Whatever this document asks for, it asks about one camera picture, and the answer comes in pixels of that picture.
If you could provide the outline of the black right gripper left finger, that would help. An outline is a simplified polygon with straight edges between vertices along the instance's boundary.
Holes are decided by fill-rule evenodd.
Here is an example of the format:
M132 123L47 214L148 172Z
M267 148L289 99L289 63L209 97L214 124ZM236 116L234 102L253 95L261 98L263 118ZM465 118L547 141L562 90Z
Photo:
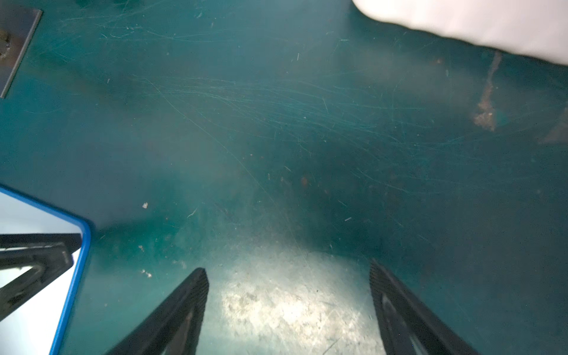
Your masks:
M204 321L209 280L196 268L109 354L195 354Z

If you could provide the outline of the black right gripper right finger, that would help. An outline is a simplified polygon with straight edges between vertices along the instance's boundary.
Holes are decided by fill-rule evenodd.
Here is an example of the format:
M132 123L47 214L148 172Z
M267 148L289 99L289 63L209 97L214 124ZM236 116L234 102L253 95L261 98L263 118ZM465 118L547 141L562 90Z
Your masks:
M369 283L387 354L477 354L386 267L372 261Z

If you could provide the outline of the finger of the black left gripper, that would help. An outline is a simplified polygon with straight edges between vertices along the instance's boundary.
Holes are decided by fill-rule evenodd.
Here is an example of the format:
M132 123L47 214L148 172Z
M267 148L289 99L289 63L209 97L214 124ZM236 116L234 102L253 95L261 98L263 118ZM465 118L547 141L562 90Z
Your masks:
M72 253L82 246L79 233L1 235L1 270L28 270L1 287L5 319L74 266Z

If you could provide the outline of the blue-framed whiteboard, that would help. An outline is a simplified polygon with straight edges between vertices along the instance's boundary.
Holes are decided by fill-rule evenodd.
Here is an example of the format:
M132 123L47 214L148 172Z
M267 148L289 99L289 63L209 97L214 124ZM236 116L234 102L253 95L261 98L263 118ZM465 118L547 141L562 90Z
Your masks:
M79 233L82 246L72 253L74 266L5 319L1 318L2 354L57 354L70 318L90 250L87 222L9 189L1 189L1 235ZM1 287L27 267L1 270Z

